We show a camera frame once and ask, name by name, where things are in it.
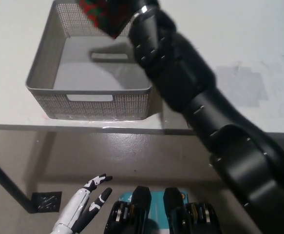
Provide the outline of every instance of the robotic finger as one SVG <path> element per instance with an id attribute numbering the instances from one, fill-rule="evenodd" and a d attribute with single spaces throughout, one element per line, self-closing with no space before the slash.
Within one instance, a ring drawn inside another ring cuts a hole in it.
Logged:
<path id="1" fill-rule="evenodd" d="M 117 201 L 114 204 L 104 234 L 144 234 L 150 207 L 149 188 L 138 186 L 131 202 Z"/>
<path id="2" fill-rule="evenodd" d="M 99 212 L 102 205 L 112 193 L 112 189 L 107 188 L 98 197 L 98 199 L 91 204 L 89 209 L 85 210 L 91 192 L 97 189 L 98 185 L 105 181 L 110 181 L 112 178 L 112 176 L 102 174 L 91 179 L 81 189 L 79 189 L 63 209 L 58 221 L 53 227 L 53 232 L 51 234 L 80 233 Z"/>
<path id="3" fill-rule="evenodd" d="M 92 204 L 86 209 L 79 219 L 75 222 L 72 227 L 74 233 L 80 233 L 83 229 L 92 221 L 97 215 L 101 207 L 104 205 L 110 194 L 112 193 L 111 188 L 107 188 Z"/>

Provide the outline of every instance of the teal box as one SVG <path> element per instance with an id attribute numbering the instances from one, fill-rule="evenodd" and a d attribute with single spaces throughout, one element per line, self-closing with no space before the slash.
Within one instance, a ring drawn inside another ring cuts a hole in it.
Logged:
<path id="1" fill-rule="evenodd" d="M 181 191 L 184 204 L 189 202 L 188 193 Z M 151 192 L 151 209 L 145 234 L 169 234 L 169 224 L 163 203 L 164 192 Z M 132 193 L 124 193 L 119 201 L 131 202 Z"/>

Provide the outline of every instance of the red and green object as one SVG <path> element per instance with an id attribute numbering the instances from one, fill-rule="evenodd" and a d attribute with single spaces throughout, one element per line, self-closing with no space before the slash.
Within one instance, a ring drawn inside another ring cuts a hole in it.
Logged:
<path id="1" fill-rule="evenodd" d="M 127 0 L 77 0 L 94 26 L 116 38 L 130 20 Z"/>

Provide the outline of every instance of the white table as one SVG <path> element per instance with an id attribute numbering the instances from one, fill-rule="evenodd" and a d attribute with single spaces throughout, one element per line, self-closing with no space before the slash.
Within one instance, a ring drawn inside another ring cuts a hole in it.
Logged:
<path id="1" fill-rule="evenodd" d="M 143 121 L 49 119 L 25 87 L 52 0 L 0 0 L 0 129 L 190 134 L 164 105 Z M 284 136 L 284 0 L 161 0 L 235 107 Z"/>

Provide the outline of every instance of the gray tape patch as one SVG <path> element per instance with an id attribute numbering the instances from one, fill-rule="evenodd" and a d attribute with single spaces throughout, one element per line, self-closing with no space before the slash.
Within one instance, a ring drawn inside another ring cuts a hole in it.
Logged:
<path id="1" fill-rule="evenodd" d="M 258 107 L 268 100 L 261 74 L 250 67 L 217 67 L 216 75 L 219 89 L 235 106 Z"/>

